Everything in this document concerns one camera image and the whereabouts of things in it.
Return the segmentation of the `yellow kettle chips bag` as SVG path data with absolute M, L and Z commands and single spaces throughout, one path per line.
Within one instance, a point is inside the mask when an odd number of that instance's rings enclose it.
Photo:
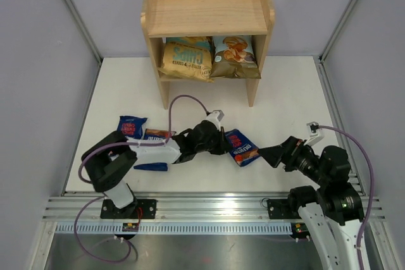
M 202 82 L 212 82 L 212 55 L 207 36 L 167 37 L 160 72 Z

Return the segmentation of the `light blue cassava chips bag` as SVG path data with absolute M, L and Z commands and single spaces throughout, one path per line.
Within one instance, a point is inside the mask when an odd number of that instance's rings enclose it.
M 250 35 L 214 36 L 211 78 L 260 79 Z

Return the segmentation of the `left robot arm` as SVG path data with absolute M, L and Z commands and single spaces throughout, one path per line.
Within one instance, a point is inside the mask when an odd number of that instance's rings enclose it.
M 82 155 L 78 174 L 86 171 L 86 182 L 106 197 L 107 218 L 130 218 L 139 203 L 124 177 L 134 166 L 182 164 L 202 152 L 220 156 L 231 150 L 224 128 L 208 120 L 161 141 L 131 141 L 114 131 Z

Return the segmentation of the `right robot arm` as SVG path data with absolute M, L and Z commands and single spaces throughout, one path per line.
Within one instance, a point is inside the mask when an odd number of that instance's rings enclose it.
M 366 215 L 349 183 L 346 150 L 328 145 L 316 155 L 305 140 L 289 137 L 280 145 L 258 149 L 258 154 L 271 167 L 283 164 L 286 172 L 299 171 L 319 186 L 291 189 L 287 209 L 304 221 L 323 269 L 369 269 L 363 238 Z

